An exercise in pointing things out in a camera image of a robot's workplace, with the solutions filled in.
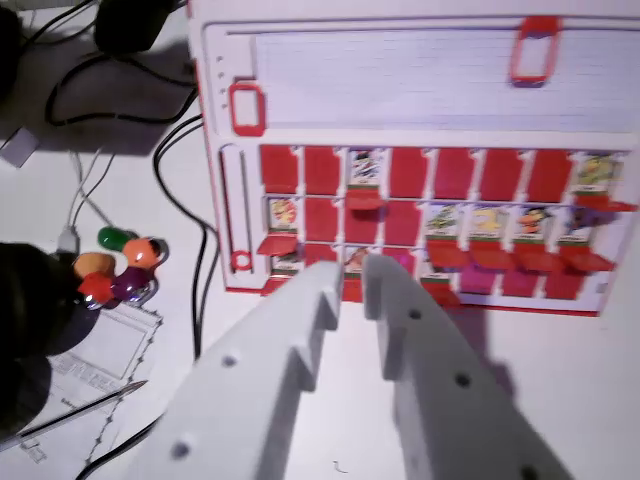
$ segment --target black speaker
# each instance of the black speaker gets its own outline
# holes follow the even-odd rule
[[[20,20],[15,12],[0,7],[0,100],[16,81],[20,59]]]
[[[103,0],[93,34],[97,47],[110,55],[149,50],[174,5],[175,0]]]

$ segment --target colorful toy pieces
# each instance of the colorful toy pieces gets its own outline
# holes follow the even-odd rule
[[[105,253],[83,253],[73,267],[82,278],[78,291],[84,305],[95,310],[117,302],[142,304],[156,292],[155,268],[164,261],[167,249],[161,240],[137,238],[131,232],[104,227],[98,232],[98,242],[107,250],[122,252],[127,269],[116,276],[115,258]]]

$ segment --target green toy piece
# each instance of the green toy piece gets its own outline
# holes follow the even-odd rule
[[[115,227],[103,227],[98,232],[98,243],[107,250],[121,252],[124,245],[135,238],[131,233]]]

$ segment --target orange toy piece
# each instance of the orange toy piece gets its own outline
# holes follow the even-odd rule
[[[130,267],[150,269],[158,264],[160,252],[149,238],[133,238],[122,249]]]
[[[89,303],[98,303],[105,305],[113,300],[111,293],[111,277],[101,272],[92,272],[87,274],[78,287],[78,291],[85,296]]]
[[[73,270],[80,278],[85,278],[90,273],[100,272],[107,277],[113,277],[116,259],[106,253],[83,253],[73,263]]]

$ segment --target pen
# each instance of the pen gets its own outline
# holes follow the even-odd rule
[[[93,412],[94,410],[97,410],[98,408],[104,405],[107,405],[119,398],[125,397],[130,393],[135,392],[137,389],[142,387],[145,383],[147,383],[146,380],[141,382],[130,383],[129,385],[126,385],[120,390],[116,390],[114,392],[103,395],[102,397],[94,400],[93,402],[87,403],[82,407],[76,408],[67,413],[63,413],[62,415],[52,418],[51,420],[47,420],[46,422],[41,423],[40,425],[36,425],[34,427],[30,427],[21,432],[18,432],[14,436],[0,441],[0,452],[4,450],[8,450],[11,447],[15,447],[16,445],[19,445],[20,443],[25,442],[27,440],[30,440],[31,438],[37,435],[42,435],[43,433],[53,430],[54,428],[59,427],[60,425],[68,422],[69,420],[73,420],[74,418],[82,416],[86,413]]]

